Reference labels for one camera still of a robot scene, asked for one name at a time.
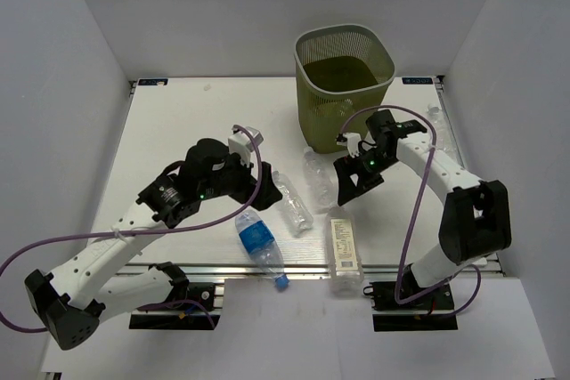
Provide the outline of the left blue table sticker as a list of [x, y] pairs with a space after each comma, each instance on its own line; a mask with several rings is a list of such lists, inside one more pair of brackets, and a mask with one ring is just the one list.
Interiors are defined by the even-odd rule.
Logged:
[[167, 78], [142, 78], [137, 82], [138, 86], [164, 86], [167, 84]]

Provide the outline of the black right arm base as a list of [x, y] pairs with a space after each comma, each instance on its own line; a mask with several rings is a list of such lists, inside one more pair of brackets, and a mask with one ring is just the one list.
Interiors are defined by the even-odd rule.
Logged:
[[368, 282], [362, 289], [369, 297], [375, 332], [436, 332], [458, 329], [452, 291], [449, 285], [411, 303], [398, 304], [394, 281]]

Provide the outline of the clear bottle white cap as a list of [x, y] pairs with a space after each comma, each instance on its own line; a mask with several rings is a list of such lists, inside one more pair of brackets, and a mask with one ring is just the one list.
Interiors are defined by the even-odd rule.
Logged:
[[312, 109], [313, 116], [319, 119], [345, 121], [355, 113], [354, 104], [349, 99], [332, 101], [319, 99]]

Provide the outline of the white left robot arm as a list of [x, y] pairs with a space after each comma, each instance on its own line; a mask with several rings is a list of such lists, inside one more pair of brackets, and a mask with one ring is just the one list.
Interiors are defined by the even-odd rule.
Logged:
[[104, 321], [124, 312], [188, 304], [189, 280], [171, 262], [133, 277], [115, 275], [204, 202], [228, 197], [263, 211], [280, 201], [272, 168], [259, 156], [262, 140], [249, 127], [234, 128], [227, 142], [199, 140], [184, 160], [167, 166], [138, 194], [108, 237], [47, 273], [35, 270], [26, 277], [32, 309], [62, 350], [78, 347]]

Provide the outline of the olive green mesh bin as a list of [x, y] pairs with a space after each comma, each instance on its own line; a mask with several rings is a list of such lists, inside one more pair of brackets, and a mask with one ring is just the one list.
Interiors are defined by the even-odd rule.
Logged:
[[371, 29], [357, 24], [318, 28], [295, 42], [297, 116], [306, 144], [315, 152], [342, 150], [337, 135], [349, 117], [348, 132], [364, 136], [362, 109], [382, 103], [395, 78], [395, 64]]

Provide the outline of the blue table sticker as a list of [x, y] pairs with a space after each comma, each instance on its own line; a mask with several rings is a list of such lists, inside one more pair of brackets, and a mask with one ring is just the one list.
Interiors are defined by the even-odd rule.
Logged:
[[402, 77], [404, 85], [432, 85], [431, 77]]
[[138, 86], [164, 86], [167, 84], [167, 78], [142, 78], [137, 82]]

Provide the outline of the clear crumpled bottle centre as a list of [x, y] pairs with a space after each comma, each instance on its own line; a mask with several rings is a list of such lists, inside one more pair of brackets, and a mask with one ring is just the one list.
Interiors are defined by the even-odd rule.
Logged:
[[319, 154], [307, 146], [304, 148], [304, 174], [315, 204], [322, 210], [333, 207], [336, 190], [326, 166]]

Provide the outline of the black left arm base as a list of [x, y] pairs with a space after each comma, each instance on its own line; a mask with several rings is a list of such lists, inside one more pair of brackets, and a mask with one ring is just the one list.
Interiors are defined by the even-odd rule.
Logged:
[[224, 279], [190, 276], [185, 299], [169, 297], [165, 306], [150, 311], [134, 311], [130, 330], [212, 331], [217, 326], [224, 296]]

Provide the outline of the blue label water bottle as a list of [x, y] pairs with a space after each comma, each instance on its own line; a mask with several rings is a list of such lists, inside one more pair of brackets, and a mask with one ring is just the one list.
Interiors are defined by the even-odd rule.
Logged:
[[289, 286], [281, 250], [265, 222], [257, 212], [245, 210], [235, 218], [240, 241], [250, 260], [271, 279], [279, 291]]

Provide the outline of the aluminium table front rail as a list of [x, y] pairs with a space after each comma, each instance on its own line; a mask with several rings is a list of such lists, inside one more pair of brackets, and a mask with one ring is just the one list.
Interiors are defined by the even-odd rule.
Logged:
[[[115, 276], [133, 276], [147, 271], [149, 264], [130, 263], [119, 269]], [[249, 275], [258, 274], [260, 269], [249, 265], [206, 265], [206, 264], [180, 264], [179, 267], [190, 275]], [[490, 260], [486, 265], [476, 263], [476, 267], [483, 274], [503, 274], [503, 270], [498, 260]], [[288, 275], [316, 275], [324, 276], [329, 273], [326, 265], [297, 265], [286, 266], [285, 272]], [[396, 274], [395, 265], [365, 265], [365, 274]]]

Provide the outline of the right blue table sticker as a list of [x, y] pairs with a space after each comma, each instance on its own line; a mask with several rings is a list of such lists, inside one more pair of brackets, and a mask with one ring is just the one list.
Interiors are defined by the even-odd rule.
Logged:
[[402, 77], [404, 85], [432, 85], [431, 77]]

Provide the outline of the square bottle yellow label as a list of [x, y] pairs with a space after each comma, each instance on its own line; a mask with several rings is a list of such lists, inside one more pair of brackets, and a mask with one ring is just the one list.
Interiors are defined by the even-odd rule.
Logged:
[[325, 217], [324, 237], [331, 292], [338, 297], [357, 295], [364, 274], [352, 216], [342, 207], [332, 207]]

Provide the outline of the clear bottle far right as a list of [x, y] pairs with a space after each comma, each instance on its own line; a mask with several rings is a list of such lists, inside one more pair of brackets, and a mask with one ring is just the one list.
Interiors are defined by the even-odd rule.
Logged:
[[450, 158], [457, 158], [458, 151], [452, 139], [451, 128], [438, 104], [428, 104], [427, 118], [436, 130], [437, 148], [444, 151]]

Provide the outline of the clear crumpled bottle centre-left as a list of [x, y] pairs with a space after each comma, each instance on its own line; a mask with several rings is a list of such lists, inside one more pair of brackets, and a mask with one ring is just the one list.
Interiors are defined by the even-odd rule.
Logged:
[[282, 195], [279, 209], [291, 234], [298, 237], [312, 229], [314, 218], [289, 177], [279, 171], [273, 171], [272, 178]]

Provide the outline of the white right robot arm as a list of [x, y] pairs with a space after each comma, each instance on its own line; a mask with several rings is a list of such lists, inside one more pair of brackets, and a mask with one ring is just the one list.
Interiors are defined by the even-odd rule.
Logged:
[[[505, 185], [472, 174], [437, 148], [435, 127], [414, 113], [398, 122], [395, 106], [373, 106], [366, 111], [368, 134], [361, 137], [343, 125], [337, 143], [346, 148], [334, 168], [340, 206], [375, 189], [391, 166], [403, 164], [420, 179], [411, 219], [403, 242], [395, 284], [395, 302], [420, 308], [435, 290], [475, 261], [510, 246], [509, 195]], [[437, 243], [414, 263], [407, 263], [419, 209], [426, 190], [443, 205]]]

